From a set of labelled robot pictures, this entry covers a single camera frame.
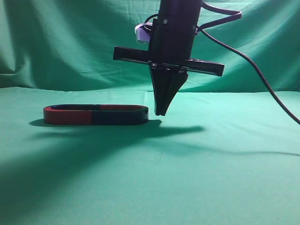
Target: green cloth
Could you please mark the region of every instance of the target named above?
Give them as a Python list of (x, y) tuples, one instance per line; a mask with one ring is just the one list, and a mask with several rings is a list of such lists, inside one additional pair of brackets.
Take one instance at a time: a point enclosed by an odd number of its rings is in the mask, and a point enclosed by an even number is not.
[[(243, 18), (208, 29), (249, 55), (300, 117), (300, 1), (207, 0)], [(300, 128), (241, 57), (196, 37), (165, 117), (134, 27), (159, 0), (0, 0), (0, 225), (297, 225)], [(199, 24), (221, 18), (202, 10)], [(43, 107), (138, 104), (141, 126), (51, 126)]]
[[(278, 95), (300, 115), (299, 92)], [(153, 95), (0, 89), (1, 225), (300, 221), (300, 127), (268, 93), (179, 93), (133, 127), (45, 125), (57, 103), (153, 109)]]
[[(253, 58), (275, 90), (299, 90), (299, 0), (207, 2), (243, 11), (210, 34)], [(0, 87), (151, 91), (147, 66), (113, 61), (113, 48), (144, 49), (134, 28), (158, 8), (159, 0), (0, 0)], [(202, 10), (199, 24), (222, 16)], [(244, 59), (202, 34), (192, 57), (224, 63), (224, 77), (190, 73), (183, 92), (266, 91)]]

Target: red section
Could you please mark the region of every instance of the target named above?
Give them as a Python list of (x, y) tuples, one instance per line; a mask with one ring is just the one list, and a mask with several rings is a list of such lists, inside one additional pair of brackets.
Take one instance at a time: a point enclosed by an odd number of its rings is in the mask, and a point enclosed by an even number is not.
[(55, 110), (50, 106), (44, 108), (46, 123), (56, 125), (91, 125), (92, 112), (81, 110)]

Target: black cable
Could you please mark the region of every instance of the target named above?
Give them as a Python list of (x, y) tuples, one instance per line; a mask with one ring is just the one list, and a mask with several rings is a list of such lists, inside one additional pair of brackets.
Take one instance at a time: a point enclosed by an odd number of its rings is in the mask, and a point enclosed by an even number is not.
[(149, 16), (149, 17), (145, 20), (145, 23), (148, 23), (150, 19), (152, 19), (152, 18), (154, 18), (154, 17), (156, 17), (156, 16), (158, 16), (158, 14), (154, 14), (154, 15)]
[(276, 95), (276, 93), (274, 92), (274, 90), (271, 88), (271, 86), (269, 85), (268, 81), (266, 80), (266, 78), (263, 76), (263, 73), (260, 71), (260, 69), (258, 68), (258, 66), (245, 54), (241, 53), (240, 51), (231, 48), (230, 46), (222, 43), (221, 41), (215, 39), (213, 36), (211, 36), (210, 34), (208, 34), (206, 31), (204, 30), (200, 30), (200, 32), (202, 32), (206, 37), (208, 37), (209, 39), (211, 39), (212, 41), (214, 41), (215, 43), (223, 46), (224, 48), (238, 54), (239, 56), (243, 57), (245, 60), (247, 60), (252, 66), (253, 68), (256, 70), (257, 74), (259, 75), (260, 79), (262, 80), (263, 84), (266, 86), (266, 88), (268, 89), (269, 93), (272, 95), (272, 97), (275, 99), (275, 101), (281, 106), (281, 108), (296, 122), (300, 125), (300, 120), (283, 104), (283, 102), (278, 98), (278, 96)]
[(203, 30), (203, 29), (206, 29), (206, 28), (209, 28), (209, 27), (214, 27), (214, 26), (217, 26), (217, 25), (221, 25), (221, 24), (224, 24), (224, 23), (232, 22), (232, 21), (235, 21), (235, 20), (238, 20), (238, 19), (242, 18), (242, 12), (241, 11), (218, 8), (218, 7), (209, 5), (204, 1), (202, 2), (201, 7), (208, 10), (208, 11), (211, 11), (211, 12), (220, 13), (220, 14), (224, 14), (224, 15), (230, 15), (230, 16), (222, 18), (222, 19), (218, 19), (218, 20), (215, 20), (215, 21), (212, 21), (212, 22), (202, 24), (200, 27), (197, 27), (197, 33), (196, 34), (198, 34), (200, 32), (200, 30)]

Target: green backdrop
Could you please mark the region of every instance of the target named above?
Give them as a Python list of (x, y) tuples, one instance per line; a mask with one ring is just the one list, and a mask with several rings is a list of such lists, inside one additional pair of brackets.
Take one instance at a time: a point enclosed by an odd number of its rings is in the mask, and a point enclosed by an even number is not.
[[(239, 21), (208, 29), (249, 55), (275, 90), (300, 87), (299, 0), (207, 0), (242, 10)], [(146, 66), (113, 61), (115, 45), (142, 48), (134, 27), (159, 0), (0, 0), (0, 87), (152, 91)], [(222, 17), (202, 10), (199, 23)], [(190, 73), (183, 92), (265, 91), (241, 57), (197, 36), (194, 58), (225, 64), (224, 77)]]

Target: black section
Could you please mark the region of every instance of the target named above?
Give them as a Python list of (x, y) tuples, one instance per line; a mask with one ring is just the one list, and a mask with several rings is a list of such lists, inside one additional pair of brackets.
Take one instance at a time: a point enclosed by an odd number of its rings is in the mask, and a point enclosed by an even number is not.
[(161, 0), (149, 52), (165, 60), (191, 56), (202, 0)]
[(122, 60), (129, 62), (136, 62), (142, 64), (157, 63), (165, 66), (177, 66), (185, 68), (187, 71), (199, 72), (204, 74), (211, 74), (222, 76), (224, 65), (215, 62), (204, 60), (188, 59), (188, 60), (171, 60), (163, 61), (160, 57), (154, 57), (150, 52), (138, 49), (115, 47), (114, 60)]
[(155, 99), (155, 114), (165, 116), (176, 93), (187, 81), (186, 69), (178, 67), (150, 66)]
[(93, 111), (93, 125), (131, 126), (140, 125), (149, 121), (149, 110), (139, 111)]
[(101, 105), (77, 105), (77, 104), (65, 104), (65, 105), (54, 105), (51, 109), (55, 110), (100, 110)]

